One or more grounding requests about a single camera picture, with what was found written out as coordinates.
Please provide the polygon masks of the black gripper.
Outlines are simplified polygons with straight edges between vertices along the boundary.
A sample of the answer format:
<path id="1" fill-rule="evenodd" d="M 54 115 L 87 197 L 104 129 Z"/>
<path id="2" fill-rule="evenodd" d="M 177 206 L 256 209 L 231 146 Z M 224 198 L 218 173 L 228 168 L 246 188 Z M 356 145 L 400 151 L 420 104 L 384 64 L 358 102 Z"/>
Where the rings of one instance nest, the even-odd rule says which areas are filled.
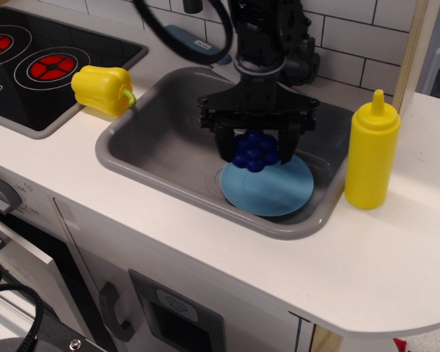
<path id="1" fill-rule="evenodd" d="M 279 130 L 281 164 L 291 161 L 301 133 L 313 131 L 320 102 L 287 89 L 272 78 L 243 76 L 233 87 L 203 95 L 200 126 L 215 130 L 221 158 L 231 162 L 235 153 L 232 128 Z"/>

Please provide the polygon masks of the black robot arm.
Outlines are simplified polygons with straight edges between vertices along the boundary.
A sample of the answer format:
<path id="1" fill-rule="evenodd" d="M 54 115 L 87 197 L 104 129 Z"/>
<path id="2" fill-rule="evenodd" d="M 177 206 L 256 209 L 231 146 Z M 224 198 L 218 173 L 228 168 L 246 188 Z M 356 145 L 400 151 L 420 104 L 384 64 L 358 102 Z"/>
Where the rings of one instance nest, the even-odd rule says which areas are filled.
<path id="1" fill-rule="evenodd" d="M 230 1 L 231 21 L 238 36 L 233 87 L 200 97 L 200 125 L 215 134 L 225 161 L 235 154 L 236 129 L 278 133 L 279 160 L 289 162 L 300 135 L 315 128 L 314 98 L 291 91 L 311 83 L 320 57 L 311 24 L 299 1 Z"/>

